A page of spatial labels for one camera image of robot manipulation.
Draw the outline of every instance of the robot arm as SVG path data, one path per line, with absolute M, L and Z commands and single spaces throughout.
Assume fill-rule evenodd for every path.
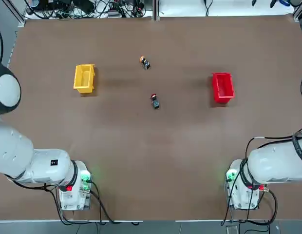
M 21 100 L 14 74 L 0 63 L 0 115 L 13 111 Z M 18 183 L 48 183 L 59 187 L 64 210 L 89 207 L 91 179 L 85 164 L 70 160 L 59 149 L 34 149 L 32 141 L 0 119 L 0 173 Z
M 302 131 L 253 150 L 247 164 L 245 159 L 233 161 L 226 173 L 226 191 L 235 209 L 256 209 L 264 184 L 291 181 L 302 181 Z

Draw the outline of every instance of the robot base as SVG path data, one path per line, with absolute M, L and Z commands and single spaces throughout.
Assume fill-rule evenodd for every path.
M 68 211 L 88 210 L 90 208 L 91 184 L 85 181 L 91 180 L 92 175 L 83 162 L 75 161 L 75 163 L 78 170 L 74 186 L 68 187 L 67 191 L 59 189 L 61 208 Z
M 232 196 L 230 199 L 230 206 L 234 209 L 240 210 L 248 210 L 256 209 L 258 206 L 258 198 L 259 198 L 259 189 L 253 191 L 252 200 L 250 201 L 252 190 L 245 186 L 241 180 L 241 176 L 236 179 L 237 174 L 240 171 L 240 164 L 242 160 L 237 159 L 233 161 L 230 165 L 229 170 L 226 173 L 226 192 L 227 198 L 229 200 L 229 196 L 232 191 Z

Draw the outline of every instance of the red bin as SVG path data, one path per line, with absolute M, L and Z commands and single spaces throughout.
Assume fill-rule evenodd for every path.
M 234 89 L 230 73 L 213 73 L 214 99 L 226 104 L 234 98 Z

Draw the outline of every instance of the metal frame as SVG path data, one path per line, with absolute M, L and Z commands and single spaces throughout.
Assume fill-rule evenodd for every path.
M 302 4 L 299 7 L 296 7 L 293 12 L 293 17 L 296 22 L 299 21 L 301 14 L 302 14 Z
M 7 6 L 7 8 L 10 10 L 10 12 L 19 21 L 18 27 L 24 27 L 24 25 L 25 25 L 24 16 L 19 12 L 19 10 L 15 7 L 15 5 L 10 0 L 1 0 L 1 1 Z
M 153 12 L 152 12 L 152 21 L 160 21 L 159 16 L 159 1 L 153 0 Z

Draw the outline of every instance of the table surface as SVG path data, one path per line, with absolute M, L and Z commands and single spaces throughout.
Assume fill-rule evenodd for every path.
M 95 91 L 80 95 L 75 66 L 88 63 Z M 248 140 L 302 127 L 302 34 L 290 16 L 29 20 L 10 68 L 22 101 L 4 121 L 36 148 L 84 161 L 116 220 L 222 219 L 225 172 Z M 232 74 L 227 106 L 213 102 L 214 72 Z M 302 183 L 269 187 L 278 219 L 302 219 Z M 0 188 L 0 219 L 58 219 L 50 194 L 3 175 Z M 74 219 L 99 220 L 92 204 Z M 250 217 L 270 218 L 271 204 Z

